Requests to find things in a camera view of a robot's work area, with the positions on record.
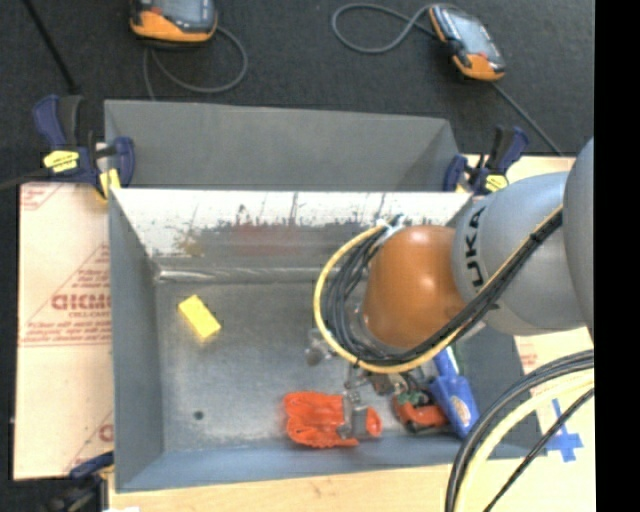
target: blue tool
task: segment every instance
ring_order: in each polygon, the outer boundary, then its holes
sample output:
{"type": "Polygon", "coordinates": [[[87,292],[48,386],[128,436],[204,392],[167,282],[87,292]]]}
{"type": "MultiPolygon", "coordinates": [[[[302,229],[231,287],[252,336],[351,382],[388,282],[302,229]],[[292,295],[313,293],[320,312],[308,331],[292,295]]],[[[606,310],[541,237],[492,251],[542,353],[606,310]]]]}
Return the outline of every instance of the blue tool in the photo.
{"type": "Polygon", "coordinates": [[[469,381],[460,375],[451,347],[434,358],[439,376],[429,384],[436,403],[444,411],[458,437],[464,439],[479,416],[469,381]]]}
{"type": "Polygon", "coordinates": [[[458,186],[473,195],[487,195],[509,184],[507,170],[517,162],[529,145],[529,138],[520,128],[496,127],[493,147],[485,160],[483,155],[475,167],[470,167],[467,158],[455,155],[447,168],[443,189],[452,192],[458,186]]]}
{"type": "Polygon", "coordinates": [[[129,137],[116,137],[111,145],[100,150],[95,149],[92,141],[88,146],[78,145],[77,113],[82,101],[78,95],[60,98],[52,94],[33,108],[36,129],[50,150],[43,159],[44,168],[50,180],[88,183],[106,197],[109,184],[117,181],[118,186],[127,186],[131,182],[135,167],[133,141],[129,137]],[[103,157],[113,162],[108,171],[102,171],[96,163],[103,157]]]}

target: black wire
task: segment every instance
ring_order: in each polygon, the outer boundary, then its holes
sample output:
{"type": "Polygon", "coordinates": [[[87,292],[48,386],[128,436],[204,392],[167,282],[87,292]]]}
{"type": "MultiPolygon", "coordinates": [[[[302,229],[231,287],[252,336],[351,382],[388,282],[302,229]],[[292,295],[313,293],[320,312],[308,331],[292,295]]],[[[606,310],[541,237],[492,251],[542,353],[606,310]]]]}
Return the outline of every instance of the black wire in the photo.
{"type": "MultiPolygon", "coordinates": [[[[408,36],[409,32],[411,31],[412,28],[417,28],[419,30],[421,30],[422,32],[428,34],[430,37],[434,38],[434,39],[438,39],[436,34],[428,29],[427,27],[420,25],[417,23],[417,20],[424,15],[425,12],[427,12],[429,10],[429,8],[431,7],[431,5],[427,5],[425,7],[421,7],[420,9],[418,9],[418,11],[416,11],[416,13],[409,17],[409,16],[405,16],[402,13],[399,13],[397,11],[394,11],[393,9],[389,9],[387,7],[383,7],[381,5],[375,5],[375,4],[359,4],[359,3],[355,3],[355,4],[347,4],[344,5],[342,7],[340,7],[339,9],[337,9],[334,13],[333,16],[331,17],[331,29],[333,31],[333,33],[335,34],[335,36],[347,47],[350,48],[351,50],[357,51],[359,53],[364,53],[364,54],[379,54],[379,53],[385,53],[388,52],[390,50],[393,50],[394,48],[396,48],[398,45],[400,45],[400,43],[402,43],[402,41],[404,41],[406,39],[406,37],[408,36]],[[391,15],[395,18],[399,18],[401,20],[405,20],[407,22],[407,24],[405,25],[405,27],[402,29],[402,31],[400,32],[400,34],[393,40],[391,41],[391,43],[385,45],[385,46],[381,46],[381,47],[374,47],[374,48],[368,48],[368,47],[364,47],[364,46],[359,46],[356,45],[352,42],[350,42],[346,37],[344,37],[342,35],[342,33],[340,32],[340,30],[338,29],[338,18],[346,11],[352,10],[352,9],[365,9],[365,10],[371,10],[371,11],[379,11],[379,12],[383,12],[385,14],[391,15]]],[[[560,149],[558,148],[558,146],[556,144],[554,144],[554,142],[551,140],[551,138],[542,130],[542,128],[540,128],[540,126],[538,126],[538,124],[531,118],[531,116],[529,114],[527,114],[525,112],[525,110],[518,104],[516,103],[516,101],[511,98],[500,86],[498,86],[495,82],[490,82],[490,84],[493,86],[493,88],[498,92],[498,94],[518,113],[518,115],[520,115],[525,121],[527,121],[527,123],[529,123],[529,125],[531,125],[531,127],[534,129],[534,131],[544,140],[544,142],[558,155],[558,156],[564,156],[564,154],[560,151],[560,149]]]]}
{"type": "Polygon", "coordinates": [[[554,142],[551,140],[551,138],[542,130],[542,128],[540,128],[540,126],[538,126],[538,123],[536,123],[531,116],[529,116],[529,114],[527,114],[520,105],[518,105],[516,103],[516,101],[509,96],[504,89],[502,89],[502,87],[500,87],[497,83],[495,82],[491,82],[491,85],[493,86],[493,88],[498,91],[498,93],[500,94],[500,96],[502,96],[507,103],[509,103],[514,109],[515,111],[520,114],[520,116],[525,119],[530,125],[531,127],[536,131],[536,133],[547,143],[547,145],[558,155],[558,156],[564,156],[564,154],[562,153],[562,151],[560,151],[560,149],[558,148],[558,146],[556,146],[554,144],[554,142]]]}
{"type": "Polygon", "coordinates": [[[47,45],[47,48],[51,52],[53,59],[56,61],[56,64],[58,65],[58,68],[60,69],[62,76],[67,82],[67,88],[69,89],[69,94],[72,94],[72,95],[79,94],[80,86],[75,82],[75,80],[71,76],[71,73],[69,72],[69,68],[67,68],[67,65],[65,64],[64,59],[62,58],[62,55],[60,55],[60,52],[56,48],[56,45],[53,42],[53,39],[51,39],[51,36],[49,35],[47,28],[44,26],[44,23],[40,19],[40,16],[38,15],[38,12],[36,11],[33,4],[31,3],[31,0],[22,0],[22,3],[27,8],[27,11],[29,11],[29,15],[31,16],[31,19],[33,20],[36,28],[38,29],[38,32],[40,32],[40,36],[42,37],[45,44],[47,45]]]}
{"type": "Polygon", "coordinates": [[[353,335],[349,327],[349,321],[346,318],[345,305],[348,299],[346,291],[349,290],[349,293],[351,293],[355,288],[353,279],[355,277],[359,279],[362,276],[362,272],[373,257],[370,254],[370,248],[374,246],[383,232],[377,232],[372,237],[361,242],[348,255],[346,262],[337,272],[333,281],[330,282],[325,293],[326,300],[323,301],[323,317],[329,328],[333,329],[336,341],[348,352],[356,355],[359,361],[380,366],[397,365],[411,361],[453,333],[455,335],[449,340],[448,345],[464,336],[493,307],[526,260],[561,224],[562,211],[560,210],[529,235],[529,239],[516,251],[482,293],[476,295],[435,334],[400,355],[389,355],[373,349],[370,344],[365,345],[353,335]]]}
{"type": "Polygon", "coordinates": [[[333,16],[331,17],[331,29],[333,30],[333,33],[336,35],[336,37],[340,39],[340,41],[345,46],[347,46],[348,48],[351,48],[352,50],[355,50],[360,53],[370,53],[370,54],[385,53],[385,52],[388,52],[389,50],[396,48],[398,45],[400,45],[402,41],[404,41],[407,38],[407,36],[411,32],[411,29],[414,27],[422,30],[423,32],[433,37],[434,39],[437,39],[436,34],[431,29],[425,27],[424,25],[420,25],[418,23],[418,20],[429,10],[429,8],[430,8],[430,5],[426,5],[420,8],[413,16],[409,17],[409,16],[405,16],[404,14],[398,11],[394,11],[393,9],[389,9],[381,5],[347,4],[340,7],[333,13],[333,16]],[[378,48],[367,48],[365,46],[359,46],[350,42],[347,38],[345,38],[340,32],[340,30],[338,29],[338,18],[346,11],[351,11],[353,9],[366,9],[371,11],[380,11],[385,14],[389,14],[395,18],[404,20],[407,22],[407,24],[404,26],[400,34],[393,41],[386,44],[385,46],[381,46],[378,48]]]}
{"type": "Polygon", "coordinates": [[[478,444],[483,439],[490,428],[493,420],[502,411],[507,409],[514,401],[520,403],[521,396],[531,389],[547,382],[569,375],[572,373],[593,369],[594,352],[585,350],[570,356],[552,361],[541,366],[536,371],[531,372],[517,381],[505,393],[503,393],[494,403],[478,418],[471,431],[465,437],[462,446],[458,450],[453,467],[449,476],[447,492],[445,497],[445,512],[453,512],[460,490],[462,479],[466,472],[469,460],[475,452],[478,444]]]}
{"type": "Polygon", "coordinates": [[[199,93],[199,94],[220,94],[222,92],[229,91],[234,87],[236,87],[244,79],[244,77],[247,74],[247,71],[249,69],[249,56],[247,55],[247,51],[245,50],[240,40],[235,35],[233,35],[230,31],[219,26],[216,29],[216,32],[220,32],[225,37],[227,37],[240,52],[240,56],[242,58],[242,67],[233,80],[231,80],[230,82],[227,82],[226,84],[212,86],[212,87],[199,87],[199,86],[189,84],[187,82],[184,82],[183,80],[180,80],[175,75],[173,75],[166,68],[166,66],[160,61],[160,58],[158,57],[157,52],[153,48],[147,47],[145,48],[145,52],[142,58],[142,73],[143,73],[144,82],[147,88],[147,94],[149,95],[149,98],[151,98],[152,100],[156,99],[155,93],[153,91],[153,87],[151,86],[151,79],[149,78],[149,55],[151,55],[154,63],[156,64],[156,66],[158,66],[158,69],[162,72],[162,74],[165,77],[167,77],[174,84],[178,85],[179,87],[185,90],[199,93]]]}
{"type": "Polygon", "coordinates": [[[489,504],[485,507],[484,512],[490,512],[491,509],[495,506],[502,496],[511,488],[511,486],[520,478],[520,476],[524,473],[525,469],[529,467],[529,465],[533,462],[533,460],[542,452],[542,449],[546,446],[546,444],[551,440],[553,436],[562,428],[562,426],[569,421],[571,416],[573,416],[580,407],[582,407],[588,400],[590,400],[595,394],[594,388],[591,388],[589,391],[584,393],[580,398],[578,398],[573,404],[571,404],[555,421],[555,423],[551,426],[549,430],[542,436],[538,442],[533,446],[531,451],[525,456],[522,462],[518,465],[509,479],[505,482],[502,488],[498,491],[498,493],[492,498],[489,504]]]}

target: orange device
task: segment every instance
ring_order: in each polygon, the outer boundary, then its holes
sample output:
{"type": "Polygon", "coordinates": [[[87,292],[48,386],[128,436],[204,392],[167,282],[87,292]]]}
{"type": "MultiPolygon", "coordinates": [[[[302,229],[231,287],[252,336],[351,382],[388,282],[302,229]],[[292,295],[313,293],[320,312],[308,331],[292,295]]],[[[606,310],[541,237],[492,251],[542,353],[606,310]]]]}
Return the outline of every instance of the orange device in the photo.
{"type": "Polygon", "coordinates": [[[218,25],[214,0],[131,0],[131,30],[157,46],[200,45],[218,25]]]}
{"type": "Polygon", "coordinates": [[[429,8],[431,25],[451,52],[460,72],[476,80],[493,82],[502,78],[505,61],[480,20],[448,4],[429,8]]]}

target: yellow sponge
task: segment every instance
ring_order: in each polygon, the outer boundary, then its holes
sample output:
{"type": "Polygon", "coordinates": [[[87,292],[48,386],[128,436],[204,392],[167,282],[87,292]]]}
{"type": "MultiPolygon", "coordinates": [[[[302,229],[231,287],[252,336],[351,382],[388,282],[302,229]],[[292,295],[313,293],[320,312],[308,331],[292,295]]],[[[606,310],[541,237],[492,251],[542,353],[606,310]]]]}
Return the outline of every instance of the yellow sponge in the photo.
{"type": "Polygon", "coordinates": [[[202,341],[217,333],[222,326],[200,297],[192,295],[178,304],[178,311],[202,341]]]}

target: black object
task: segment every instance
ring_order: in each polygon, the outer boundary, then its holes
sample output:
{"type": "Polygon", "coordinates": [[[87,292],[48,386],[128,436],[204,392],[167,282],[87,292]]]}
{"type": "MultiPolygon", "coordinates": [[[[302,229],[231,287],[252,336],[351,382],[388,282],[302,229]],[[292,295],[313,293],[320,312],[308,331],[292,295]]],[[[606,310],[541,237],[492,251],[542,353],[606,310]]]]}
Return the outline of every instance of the black object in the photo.
{"type": "Polygon", "coordinates": [[[31,16],[33,23],[38,29],[38,32],[40,32],[40,35],[42,36],[42,39],[47,45],[47,48],[49,48],[49,51],[51,52],[53,59],[56,61],[56,64],[58,65],[58,68],[60,69],[62,76],[64,76],[64,79],[67,82],[67,89],[69,90],[69,94],[78,94],[80,92],[80,86],[75,82],[75,80],[71,76],[71,73],[69,72],[69,68],[67,68],[67,65],[65,64],[62,58],[62,55],[60,55],[60,52],[56,48],[56,45],[53,42],[53,39],[51,39],[49,32],[47,31],[46,27],[44,26],[44,23],[40,19],[40,16],[38,15],[38,12],[36,11],[33,4],[31,3],[31,0],[22,0],[22,3],[27,8],[27,11],[29,11],[29,15],[31,16]]]}
{"type": "Polygon", "coordinates": [[[113,452],[107,452],[76,466],[69,479],[77,484],[49,500],[41,512],[102,512],[108,508],[108,487],[99,474],[113,465],[113,452]]]}

